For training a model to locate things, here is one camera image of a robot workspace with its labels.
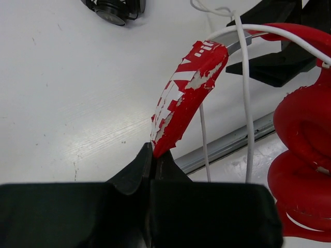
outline red ear cushion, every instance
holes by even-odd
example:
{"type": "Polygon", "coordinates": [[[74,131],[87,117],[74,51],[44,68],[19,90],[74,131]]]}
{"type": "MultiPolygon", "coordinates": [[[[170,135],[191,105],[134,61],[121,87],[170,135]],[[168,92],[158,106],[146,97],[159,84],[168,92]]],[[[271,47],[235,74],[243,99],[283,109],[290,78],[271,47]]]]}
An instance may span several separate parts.
{"type": "Polygon", "coordinates": [[[331,172],[331,87],[318,81],[289,94],[277,107],[274,124],[296,156],[331,172]]]}
{"type": "Polygon", "coordinates": [[[277,202],[295,220],[314,229],[331,230],[329,176],[286,151],[271,164],[268,184],[277,202]]]}

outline white table surface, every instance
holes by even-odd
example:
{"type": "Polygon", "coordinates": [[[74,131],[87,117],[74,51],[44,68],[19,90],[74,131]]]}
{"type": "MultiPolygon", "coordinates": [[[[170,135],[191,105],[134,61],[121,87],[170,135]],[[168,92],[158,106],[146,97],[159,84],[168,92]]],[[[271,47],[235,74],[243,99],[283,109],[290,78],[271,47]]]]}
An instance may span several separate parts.
{"type": "MultiPolygon", "coordinates": [[[[258,2],[222,4],[244,13],[258,2]]],[[[229,20],[212,21],[221,28],[229,20]]],[[[206,14],[188,0],[147,1],[145,15],[126,27],[105,22],[80,0],[11,0],[2,3],[0,22],[0,183],[112,177],[149,141],[162,90],[209,34],[206,14]]],[[[260,40],[249,52],[279,50],[279,42],[260,40]]],[[[229,64],[238,61],[237,52],[229,64]]],[[[314,69],[281,89],[252,80],[254,118],[317,76],[314,69]]],[[[245,125],[241,80],[224,72],[204,102],[209,142],[245,125]]],[[[196,115],[173,154],[201,146],[196,115]]]]}

